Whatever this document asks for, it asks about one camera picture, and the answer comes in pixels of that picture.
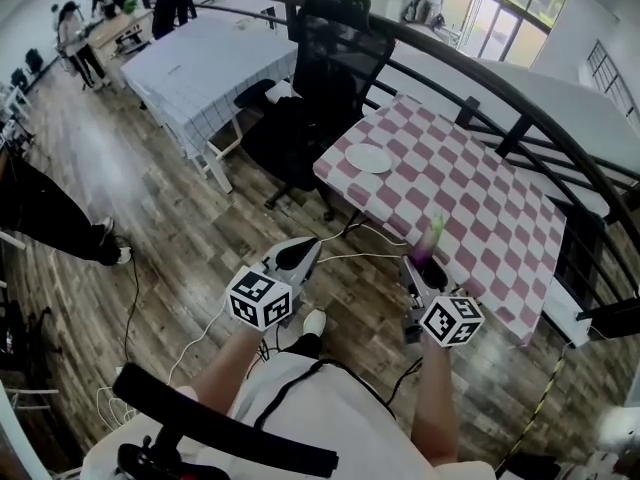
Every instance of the black jacket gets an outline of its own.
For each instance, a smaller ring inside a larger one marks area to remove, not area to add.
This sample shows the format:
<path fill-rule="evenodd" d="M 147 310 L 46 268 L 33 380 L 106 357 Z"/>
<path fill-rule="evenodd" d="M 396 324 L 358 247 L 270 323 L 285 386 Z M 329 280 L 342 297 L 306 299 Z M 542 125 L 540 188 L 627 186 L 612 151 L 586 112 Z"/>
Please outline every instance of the black jacket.
<path fill-rule="evenodd" d="M 178 13 L 178 23 L 184 25 L 189 21 L 188 11 L 191 11 L 192 18 L 197 17 L 192 0 L 157 0 L 153 13 L 153 37 L 160 39 L 173 31 L 176 13 Z"/>

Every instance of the black pants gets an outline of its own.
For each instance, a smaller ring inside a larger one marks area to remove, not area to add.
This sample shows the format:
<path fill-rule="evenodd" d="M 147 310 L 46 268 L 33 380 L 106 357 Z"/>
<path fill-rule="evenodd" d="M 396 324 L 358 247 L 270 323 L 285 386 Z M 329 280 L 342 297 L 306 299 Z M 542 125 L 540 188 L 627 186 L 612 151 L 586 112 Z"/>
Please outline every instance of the black pants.
<path fill-rule="evenodd" d="M 75 55 L 69 55 L 69 61 L 73 64 L 73 67 L 76 68 L 76 71 L 80 73 L 80 76 L 84 80 L 84 83 L 92 86 L 93 79 L 91 78 L 91 73 L 89 72 L 89 64 L 96 72 L 101 79 L 104 78 L 104 70 L 102 66 L 96 59 L 96 56 L 93 54 L 91 47 L 89 45 L 85 45 L 82 49 L 78 50 Z"/>
<path fill-rule="evenodd" d="M 299 356 L 309 357 L 311 359 L 319 359 L 322 350 L 322 339 L 315 334 L 304 334 L 298 338 L 293 345 L 285 348 L 283 352 L 290 354 L 298 354 Z"/>
<path fill-rule="evenodd" d="M 9 161 L 0 182 L 0 227 L 103 265 L 115 265 L 120 256 L 104 226 L 93 226 L 51 178 L 17 158 Z"/>

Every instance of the wooden floor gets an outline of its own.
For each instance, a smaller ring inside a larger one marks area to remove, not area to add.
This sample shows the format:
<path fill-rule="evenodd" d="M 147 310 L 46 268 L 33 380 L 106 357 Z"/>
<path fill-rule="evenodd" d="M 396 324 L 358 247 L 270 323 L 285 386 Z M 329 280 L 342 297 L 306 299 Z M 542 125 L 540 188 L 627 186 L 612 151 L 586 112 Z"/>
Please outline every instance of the wooden floor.
<path fill-rule="evenodd" d="M 32 93 L 32 125 L 51 156 L 48 174 L 93 220 L 114 216 L 117 232 L 132 242 L 140 297 L 130 354 L 166 379 L 185 344 L 218 310 L 216 300 L 240 265 L 289 237 L 329 237 L 345 217 L 324 223 L 319 198 L 303 193 L 265 210 L 262 202 L 275 186 L 240 151 L 226 161 L 235 190 L 222 193 L 181 158 L 132 95 L 112 89 L 81 92 L 79 83 L 55 66 Z M 43 170 L 48 163 L 37 151 L 33 160 Z M 62 393 L 58 404 L 88 449 L 108 432 L 96 411 L 96 390 L 111 385 L 124 362 L 125 322 L 135 293 L 133 265 L 106 268 L 25 241 L 26 252 L 8 251 L 10 293 L 25 311 L 53 309 L 44 332 L 64 350 L 50 359 L 55 387 Z M 327 243 L 323 254 L 398 249 L 359 229 L 348 241 Z M 416 357 L 401 342 L 407 299 L 396 261 L 327 262 L 316 270 L 305 297 L 301 314 L 281 333 L 281 345 L 293 342 L 311 308 L 324 309 L 327 352 L 388 397 Z M 187 353 L 176 382 L 187 382 L 214 357 L 234 327 L 226 315 L 219 320 Z M 274 346 L 272 334 L 267 341 Z M 489 316 L 470 345 L 452 351 L 463 458 L 497 465 L 535 410 L 562 348 L 544 321 L 530 346 L 517 348 Z M 523 449 L 583 460 L 595 446 L 598 418 L 624 401 L 639 358 L 638 337 L 567 350 L 567 362 Z M 417 376 L 409 378 L 393 403 L 404 428 L 411 421 L 416 382 Z M 106 397 L 101 407 L 107 415 Z M 116 413 L 122 414 L 117 402 Z"/>

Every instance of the white checkered tablecloth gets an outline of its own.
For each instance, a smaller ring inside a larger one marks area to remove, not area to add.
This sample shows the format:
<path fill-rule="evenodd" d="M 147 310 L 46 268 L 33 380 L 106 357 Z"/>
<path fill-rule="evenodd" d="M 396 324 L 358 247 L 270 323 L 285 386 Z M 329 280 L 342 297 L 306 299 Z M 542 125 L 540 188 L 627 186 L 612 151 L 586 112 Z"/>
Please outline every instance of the white checkered tablecloth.
<path fill-rule="evenodd" d="M 195 158 L 240 111 L 236 96 L 259 80 L 292 75 L 296 52 L 266 28 L 242 30 L 205 15 L 145 48 L 122 72 Z"/>
<path fill-rule="evenodd" d="M 345 151 L 382 147 L 393 168 L 370 174 Z M 441 213 L 436 256 L 446 272 L 523 343 L 542 312 L 565 218 L 491 149 L 408 96 L 363 118 L 314 164 L 318 177 L 398 237 L 415 244 Z"/>

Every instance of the shoe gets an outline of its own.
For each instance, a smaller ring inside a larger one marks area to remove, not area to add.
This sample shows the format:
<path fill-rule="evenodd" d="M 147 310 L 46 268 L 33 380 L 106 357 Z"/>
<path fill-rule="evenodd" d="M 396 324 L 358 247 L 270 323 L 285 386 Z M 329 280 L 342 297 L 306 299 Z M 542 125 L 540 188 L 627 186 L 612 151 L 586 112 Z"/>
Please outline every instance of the shoe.
<path fill-rule="evenodd" d="M 126 265 L 131 261 L 131 247 L 120 247 L 120 257 L 118 265 Z"/>
<path fill-rule="evenodd" d="M 100 245 L 103 245 L 104 241 L 111 234 L 111 232 L 113 231 L 113 227 L 115 226 L 113 217 L 107 217 L 99 224 L 99 226 L 102 226 L 104 228 L 104 232 L 102 233 L 102 239 L 100 240 Z"/>
<path fill-rule="evenodd" d="M 113 217 L 107 217 L 100 224 L 104 226 L 105 235 L 108 235 L 109 233 L 111 233 L 113 231 L 113 227 L 116 225 L 115 221 L 113 220 Z"/>
<path fill-rule="evenodd" d="M 327 324 L 327 314 L 319 309 L 314 309 L 302 324 L 302 334 L 315 334 L 322 336 L 324 326 Z"/>

